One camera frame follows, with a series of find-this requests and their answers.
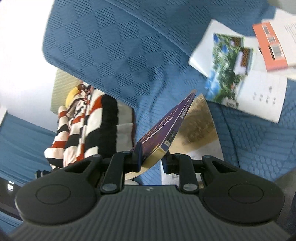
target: purple book cover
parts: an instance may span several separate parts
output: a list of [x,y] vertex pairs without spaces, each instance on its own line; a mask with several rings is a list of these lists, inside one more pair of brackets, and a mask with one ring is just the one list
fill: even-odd
[[143,157],[145,159],[159,148],[165,152],[168,151],[194,100],[195,93],[196,90],[193,90],[139,140],[143,145]]

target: round pad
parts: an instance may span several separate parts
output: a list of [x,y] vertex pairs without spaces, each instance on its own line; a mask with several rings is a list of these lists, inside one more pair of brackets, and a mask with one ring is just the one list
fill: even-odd
[[219,174],[204,189],[202,200],[219,218],[236,224],[257,224],[278,216],[284,195],[274,183],[239,170]]
[[24,220],[63,224],[85,216],[95,205],[94,188],[82,173],[57,171],[23,186],[15,203]]
[[37,191],[37,199],[44,204],[60,204],[71,195],[70,189],[62,185],[48,185]]

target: white wall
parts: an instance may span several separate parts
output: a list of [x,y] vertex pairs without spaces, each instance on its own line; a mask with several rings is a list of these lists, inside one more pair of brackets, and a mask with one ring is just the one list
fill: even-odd
[[56,68],[42,55],[42,41],[53,0],[0,2],[0,103],[8,113],[57,130],[50,111]]
[[7,109],[4,106],[2,106],[1,103],[0,103],[0,126],[1,126],[1,123],[2,123],[2,121],[4,119],[6,111],[7,111]]

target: paper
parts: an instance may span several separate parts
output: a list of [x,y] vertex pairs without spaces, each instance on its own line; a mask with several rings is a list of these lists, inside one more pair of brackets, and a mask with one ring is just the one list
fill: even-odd
[[278,123],[284,104],[287,78],[251,71],[237,96],[238,110]]
[[253,25],[267,71],[296,67],[296,16]]
[[[211,155],[223,160],[218,134],[203,95],[193,101],[184,121],[169,149],[170,153],[181,153],[191,159],[201,160],[204,155]],[[178,175],[166,175],[162,172],[163,185],[178,185]]]
[[[281,19],[283,17],[291,17],[293,15],[281,10],[277,9],[275,13],[275,19]],[[214,47],[213,34],[220,33],[226,34],[236,37],[242,37],[243,35],[231,30],[226,27],[222,23],[212,19],[201,42],[197,45],[195,50],[192,52],[192,55],[189,58],[188,63],[201,72],[204,76],[209,77],[211,72],[211,64],[212,64],[212,49]],[[253,70],[257,71],[266,71],[265,63],[262,54],[259,51],[259,43],[256,37],[245,37],[244,38],[244,46],[253,48],[254,50],[254,63],[252,66]],[[282,75],[287,78],[296,81],[296,69],[289,68],[279,71],[272,71],[271,73]]]

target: patterned blue fabric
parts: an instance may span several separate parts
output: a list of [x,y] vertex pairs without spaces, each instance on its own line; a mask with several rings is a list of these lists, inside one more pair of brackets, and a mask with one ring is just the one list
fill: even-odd
[[56,133],[6,114],[0,127],[0,177],[22,187],[37,170],[50,171],[44,150]]
[[12,232],[15,228],[22,224],[21,220],[13,218],[0,211],[0,229],[5,233]]
[[140,185],[150,186],[150,185],[161,185],[161,162],[159,161],[153,167],[151,167],[147,172],[142,175],[137,176],[133,180],[138,182]]
[[[211,19],[251,36],[274,11],[266,0],[56,0],[43,52],[135,108],[139,140],[192,89],[205,93],[205,78],[187,62]],[[296,166],[294,87],[278,125],[209,103],[226,161],[270,180]]]

